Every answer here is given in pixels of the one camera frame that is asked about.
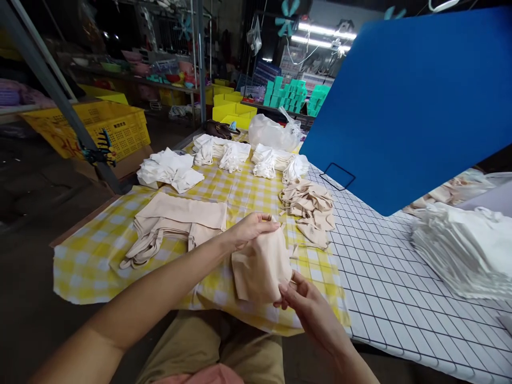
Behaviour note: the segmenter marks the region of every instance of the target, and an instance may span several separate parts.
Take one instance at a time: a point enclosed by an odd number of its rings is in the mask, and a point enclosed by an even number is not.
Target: cardboard box
[[[140,164],[144,159],[149,158],[149,155],[153,153],[151,146],[145,146],[139,149],[138,151],[132,153],[130,156],[122,159],[120,162],[116,164],[115,167],[111,167],[114,175],[117,177],[119,181],[130,177],[134,174],[139,168]],[[93,182],[93,184],[99,185],[103,188],[107,188],[110,193],[114,195],[114,192],[110,189],[108,183],[103,180],[98,169],[89,164],[85,160],[78,160],[76,158],[72,158],[71,162],[73,163],[73,168],[76,172],[81,173],[89,180]]]

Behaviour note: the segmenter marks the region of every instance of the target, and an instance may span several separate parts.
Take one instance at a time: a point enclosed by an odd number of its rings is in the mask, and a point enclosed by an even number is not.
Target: white fabric
[[[182,194],[203,180],[204,176],[202,173],[199,173],[192,168],[181,168],[176,171],[176,175],[174,176],[171,185],[179,194]]]
[[[210,165],[214,157],[220,157],[219,167],[233,173],[240,170],[240,165],[247,161],[251,146],[204,134],[194,139],[192,151],[195,153],[195,165]]]
[[[251,161],[255,164],[255,176],[273,179],[275,171],[283,171],[283,184],[290,184],[308,173],[309,161],[305,155],[296,155],[283,150],[258,144]]]
[[[166,148],[145,159],[137,171],[137,177],[141,184],[151,186],[160,181],[172,185],[179,194],[182,194],[204,180],[201,173],[192,169],[193,163],[193,156],[180,156]]]
[[[417,252],[456,294],[512,299],[512,219],[485,208],[428,204],[413,225]]]

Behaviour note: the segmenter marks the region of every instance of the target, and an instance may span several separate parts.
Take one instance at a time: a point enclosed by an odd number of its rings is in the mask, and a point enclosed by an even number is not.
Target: yellow box
[[[101,100],[114,101],[128,105],[128,101],[124,93],[105,90],[103,88],[93,87],[91,85],[79,84],[80,88],[85,91],[87,96],[93,96]]]
[[[238,103],[241,102],[242,99],[243,97],[240,95],[240,92],[223,93],[213,97],[213,105],[218,107],[229,103]]]
[[[229,86],[229,81],[224,80],[224,79],[215,79],[213,81],[213,83],[217,84],[217,85],[222,85],[222,86]]]
[[[213,95],[223,94],[223,93],[233,93],[235,91],[234,88],[225,87],[223,85],[212,84],[213,85]]]
[[[172,91],[167,88],[159,88],[160,101],[162,104],[172,107],[174,105],[185,105],[185,93],[181,91]]]
[[[150,144],[143,109],[111,101],[76,104],[73,109],[97,145],[107,131],[117,161]],[[58,108],[20,116],[63,158],[84,158],[75,131]]]
[[[218,107],[213,107],[213,119],[221,123],[231,124],[236,121],[239,129],[248,130],[249,124],[256,113],[257,108],[249,107],[240,103],[227,103]]]

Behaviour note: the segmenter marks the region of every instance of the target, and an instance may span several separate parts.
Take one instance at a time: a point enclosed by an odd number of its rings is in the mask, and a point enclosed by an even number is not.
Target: fluorescent light
[[[314,25],[310,25],[307,23],[299,23],[299,30],[305,30],[305,31],[308,31],[311,33],[317,33],[319,35],[341,37],[341,38],[344,38],[347,40],[354,40],[357,36],[356,34],[353,34],[353,33],[338,32],[335,29],[314,26]]]
[[[292,36],[292,41],[295,41],[297,43],[304,43],[304,44],[310,44],[310,45],[318,45],[324,48],[330,48],[332,46],[332,43],[320,41],[320,40],[314,40],[314,39],[307,39],[305,37],[300,36]]]
[[[292,41],[295,41],[297,43],[303,43],[303,44],[310,44],[310,45],[317,45],[323,48],[332,48],[332,43],[321,41],[321,40],[314,40],[314,39],[308,39],[306,37],[301,36],[292,36]],[[350,50],[350,46],[348,45],[341,45],[338,47],[338,50],[347,52]]]

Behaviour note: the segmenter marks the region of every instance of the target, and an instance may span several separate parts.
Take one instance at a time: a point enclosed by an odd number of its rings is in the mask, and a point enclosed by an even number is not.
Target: pink fabric
[[[244,381],[230,367],[216,364],[193,375],[169,376],[155,381],[155,384],[244,384]]]

